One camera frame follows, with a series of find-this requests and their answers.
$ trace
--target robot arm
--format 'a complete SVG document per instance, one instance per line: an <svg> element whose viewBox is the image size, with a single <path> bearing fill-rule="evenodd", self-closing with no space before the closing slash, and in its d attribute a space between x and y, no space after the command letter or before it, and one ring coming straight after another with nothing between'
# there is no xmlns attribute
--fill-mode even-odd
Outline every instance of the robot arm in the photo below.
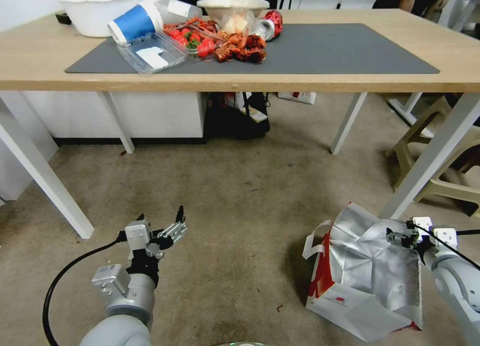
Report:
<svg viewBox="0 0 480 346"><path fill-rule="evenodd" d="M80 346L150 346L150 329L159 282L159 261L187 231L183 207L165 230L151 231L150 223L137 220L125 228L130 247L130 267L100 267L91 280L105 299L106 319L94 327Z"/></svg>
<svg viewBox="0 0 480 346"><path fill-rule="evenodd" d="M418 252L432 272L435 286L457 316L468 346L480 342L480 270L452 249L457 249L457 232L434 227L429 217L407 222L407 234L387 229L387 240Z"/></svg>

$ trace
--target red tomato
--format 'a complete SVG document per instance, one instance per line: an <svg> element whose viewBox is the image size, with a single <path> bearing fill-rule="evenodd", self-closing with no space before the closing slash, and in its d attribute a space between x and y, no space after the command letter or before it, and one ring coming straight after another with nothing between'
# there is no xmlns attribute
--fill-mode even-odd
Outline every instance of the red tomato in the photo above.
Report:
<svg viewBox="0 0 480 346"><path fill-rule="evenodd" d="M188 34L191 33L188 28L183 28L181 31L181 35L184 36L185 38L188 38Z"/></svg>
<svg viewBox="0 0 480 346"><path fill-rule="evenodd" d="M196 48L196 54L199 57L205 58L206 56L209 55L209 53L210 53L210 50L203 43L200 43Z"/></svg>
<svg viewBox="0 0 480 346"><path fill-rule="evenodd" d="M215 50L215 43L210 38L205 38L201 42L201 44L204 45L206 49L208 49L209 53L213 53L213 51Z"/></svg>
<svg viewBox="0 0 480 346"><path fill-rule="evenodd" d="M199 42L202 41L202 39L200 38L200 36L199 36L198 34L196 34L196 33L192 33L192 35L190 36L190 39L189 39L189 40L190 40L190 41L196 40L196 41L199 41Z"/></svg>
<svg viewBox="0 0 480 346"><path fill-rule="evenodd" d="M176 37L175 40L176 40L178 43L180 43L182 46L184 46L184 47L189 43L189 42L187 41L187 39L186 39L184 36L182 36L182 35Z"/></svg>
<svg viewBox="0 0 480 346"><path fill-rule="evenodd" d="M170 37L172 37L173 39L177 38L178 36L181 36L182 33L179 31L179 30L173 30L171 33L170 33Z"/></svg>

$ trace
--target gray desk mat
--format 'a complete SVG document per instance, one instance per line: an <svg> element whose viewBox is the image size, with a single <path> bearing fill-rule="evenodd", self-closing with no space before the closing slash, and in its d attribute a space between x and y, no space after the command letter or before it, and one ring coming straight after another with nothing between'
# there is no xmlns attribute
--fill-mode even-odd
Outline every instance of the gray desk mat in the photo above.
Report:
<svg viewBox="0 0 480 346"><path fill-rule="evenodd" d="M439 71L363 24L289 24L261 64L187 59L167 74L435 74ZM67 73L136 73L109 38Z"/></svg>

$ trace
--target white shopping bag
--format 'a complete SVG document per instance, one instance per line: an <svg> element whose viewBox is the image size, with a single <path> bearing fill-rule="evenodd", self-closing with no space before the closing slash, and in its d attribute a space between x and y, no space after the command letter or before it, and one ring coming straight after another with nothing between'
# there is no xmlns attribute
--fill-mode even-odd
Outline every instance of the white shopping bag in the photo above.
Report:
<svg viewBox="0 0 480 346"><path fill-rule="evenodd" d="M320 227L328 231L313 246ZM317 253L306 307L366 342L422 326L418 256L389 244L387 227L399 232L405 224L350 203L306 238L302 254Z"/></svg>
<svg viewBox="0 0 480 346"><path fill-rule="evenodd" d="M291 101L314 104L315 97L317 94L315 92L279 92L279 98L289 99Z"/></svg>

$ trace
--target chair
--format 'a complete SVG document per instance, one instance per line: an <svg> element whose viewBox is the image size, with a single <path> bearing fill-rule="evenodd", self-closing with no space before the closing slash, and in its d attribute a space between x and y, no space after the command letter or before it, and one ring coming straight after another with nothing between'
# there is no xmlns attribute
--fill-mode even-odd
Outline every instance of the chair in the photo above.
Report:
<svg viewBox="0 0 480 346"><path fill-rule="evenodd" d="M422 130L427 127L437 115L440 114L446 117L450 111L451 109L445 101L445 98L441 97L422 113L397 144L387 152L387 157L395 153L400 165L400 177L393 186L394 189L398 188L415 163L409 149L409 143L428 144L431 138L422 136ZM472 216L480 217L480 189L440 179L451 166L457 168L460 172L466 173L475 165L480 166L480 127L473 126L423 187L415 198L415 201L420 201L424 197L432 194L469 201L478 206Z"/></svg>

